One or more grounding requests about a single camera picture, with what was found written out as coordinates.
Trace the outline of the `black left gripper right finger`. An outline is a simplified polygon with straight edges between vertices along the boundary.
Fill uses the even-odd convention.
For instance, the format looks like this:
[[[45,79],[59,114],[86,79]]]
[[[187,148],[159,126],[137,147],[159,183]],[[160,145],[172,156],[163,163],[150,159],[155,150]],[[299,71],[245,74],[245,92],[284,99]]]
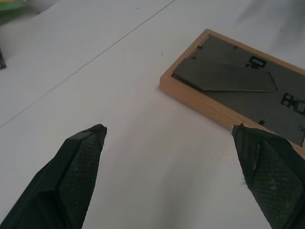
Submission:
[[[279,135],[234,125],[244,180],[273,229],[305,227],[305,160]]]

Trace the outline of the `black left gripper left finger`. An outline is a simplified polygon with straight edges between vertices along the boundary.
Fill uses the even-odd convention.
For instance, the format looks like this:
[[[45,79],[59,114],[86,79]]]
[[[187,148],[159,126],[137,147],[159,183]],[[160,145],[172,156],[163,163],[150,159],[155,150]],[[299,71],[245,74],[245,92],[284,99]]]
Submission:
[[[2,229],[80,229],[96,184],[107,128],[97,124],[67,138],[33,177]]]

